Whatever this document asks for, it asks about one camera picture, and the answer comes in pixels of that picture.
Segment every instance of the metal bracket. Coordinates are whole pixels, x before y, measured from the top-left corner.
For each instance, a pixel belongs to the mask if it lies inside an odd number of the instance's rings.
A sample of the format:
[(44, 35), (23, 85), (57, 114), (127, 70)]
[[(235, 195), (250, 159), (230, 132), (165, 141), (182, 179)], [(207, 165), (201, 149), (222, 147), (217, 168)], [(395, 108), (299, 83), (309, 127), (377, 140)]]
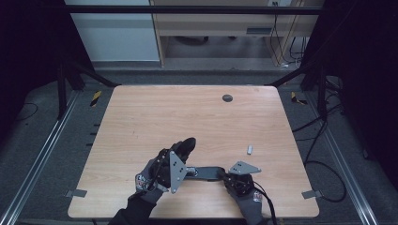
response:
[(174, 151), (170, 152), (170, 184), (172, 193), (176, 193), (187, 174), (187, 167)]
[(244, 175), (249, 173), (260, 173), (261, 169), (244, 161), (238, 161), (231, 169), (229, 169), (229, 172), (236, 175)]
[(169, 189), (167, 189), (165, 186), (163, 186), (161, 184), (158, 184), (158, 182), (155, 182), (155, 183), (156, 183), (156, 188), (157, 189), (159, 189), (159, 190), (161, 190), (163, 192), (168, 192), (169, 191)]
[(85, 194), (87, 194), (86, 190), (75, 189), (75, 190), (67, 190), (64, 196), (68, 198), (72, 198), (73, 196), (84, 198)]
[(301, 193), (304, 199), (319, 198), (322, 197), (322, 192), (320, 190), (309, 190)]

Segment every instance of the gray floor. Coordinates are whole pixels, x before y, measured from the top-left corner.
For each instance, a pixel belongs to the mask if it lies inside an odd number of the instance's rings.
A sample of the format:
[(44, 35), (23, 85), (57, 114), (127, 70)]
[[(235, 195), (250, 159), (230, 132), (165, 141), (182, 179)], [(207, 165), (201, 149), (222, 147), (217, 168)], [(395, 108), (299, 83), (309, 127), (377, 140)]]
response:
[[(259, 43), (258, 39), (247, 38), (233, 42), (228, 37), (214, 38), (209, 41), (221, 41), (226, 39), (233, 45), (231, 53), (235, 53), (241, 43), (247, 45), (246, 41), (252, 41), (253, 45)], [(267, 55), (262, 53), (248, 55), (247, 58), (219, 58), (223, 55), (209, 55), (211, 49), (217, 47), (203, 48), (197, 55), (189, 51), (192, 47), (202, 45), (193, 45), (176, 39), (173, 42), (176, 45), (175, 52), (170, 52), (168, 62), (164, 68), (145, 68), (130, 71), (102, 71), (102, 75), (110, 80), (123, 84), (254, 84), (263, 85), (271, 83), (276, 79), (288, 73), (285, 68), (279, 67), (264, 68), (262, 66), (252, 66), (250, 69), (244, 67), (238, 68), (237, 61), (241, 64), (252, 64), (255, 62), (269, 61)], [(215, 65), (214, 62), (222, 64), (220, 67), (206, 67), (197, 64), (197, 59), (201, 62), (207, 61), (208, 65)], [(181, 62), (190, 62), (191, 66), (181, 65)], [(298, 99), (307, 99), (315, 96), (314, 93), (302, 93), (299, 89), (299, 82), (302, 77), (288, 82), (278, 88), (285, 108), (291, 128), (297, 128), (315, 118), (311, 105), (301, 105), (291, 101), (291, 92), (295, 92)], [(73, 219), (68, 216), (68, 207), (70, 198), (64, 197), (67, 189), (75, 189), (83, 170), (85, 161), (90, 152), (88, 143), (95, 140), (95, 136), (90, 133), (96, 132), (105, 112), (109, 98), (112, 94), (112, 88), (89, 79), (84, 76), (86, 87), (77, 98), (70, 119), (67, 122), (58, 143), (54, 147), (46, 166), (44, 167), (35, 188), (30, 194), (21, 214), (19, 223), (21, 224), (77, 224), (84, 220)], [(102, 91), (99, 102), (95, 108), (89, 107), (91, 98), (97, 90)], [(4, 212), (18, 188), (23, 182), (25, 176), (34, 163), (38, 152), (51, 129), (55, 124), (57, 116), (57, 95), (56, 83), (49, 83), (29, 94), (26, 102), (38, 105), (37, 112), (22, 121), (15, 122), (8, 139), (1, 143), (0, 151), (0, 212)], [(328, 107), (339, 104), (339, 99), (331, 97)], [(35, 111), (33, 105), (26, 105), (21, 111), (21, 118), (25, 118)], [(380, 166), (375, 161), (363, 158), (360, 143), (357, 141), (348, 121), (340, 111), (329, 116), (328, 128), (330, 129), (336, 142), (349, 164), (352, 173), (360, 184), (366, 200), (372, 207), (375, 217), (379, 224), (398, 224), (398, 194), (382, 172)], [(297, 140), (308, 139), (315, 136), (320, 129), (319, 124), (314, 124), (302, 131), (295, 133)], [(297, 141), (298, 150), (304, 158), (308, 152), (312, 141)], [(337, 170), (337, 166), (330, 155), (327, 142), (324, 135), (318, 140), (311, 154), (311, 159), (316, 159), (328, 164), (331, 168)], [(330, 198), (339, 198), (342, 193), (342, 186), (337, 178), (323, 167), (309, 165), (307, 173), (313, 188), (323, 191), (325, 196)], [(317, 199), (320, 214), (315, 218), (285, 218), (284, 224), (362, 224), (358, 209), (353, 204), (350, 196), (343, 202), (332, 203), (323, 199)], [(241, 224), (241, 220), (161, 220), (152, 221), (153, 224)]]

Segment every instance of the wooden tabletop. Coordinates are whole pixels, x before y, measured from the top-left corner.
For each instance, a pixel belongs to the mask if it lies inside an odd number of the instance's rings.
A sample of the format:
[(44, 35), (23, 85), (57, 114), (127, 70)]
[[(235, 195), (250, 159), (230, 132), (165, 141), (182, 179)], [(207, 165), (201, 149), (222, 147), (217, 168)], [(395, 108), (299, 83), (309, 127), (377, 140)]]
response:
[[(231, 95), (225, 102), (222, 96)], [(72, 218), (112, 218), (135, 192), (134, 176), (162, 148), (196, 139), (187, 166), (261, 168), (253, 180), (272, 199), (278, 218), (312, 218), (319, 209), (278, 91), (270, 86), (118, 86), (101, 122), (73, 197)], [(253, 153), (247, 155), (248, 145)], [(270, 217), (263, 200), (263, 215)], [(241, 218), (223, 182), (184, 181), (163, 194), (152, 218)]]

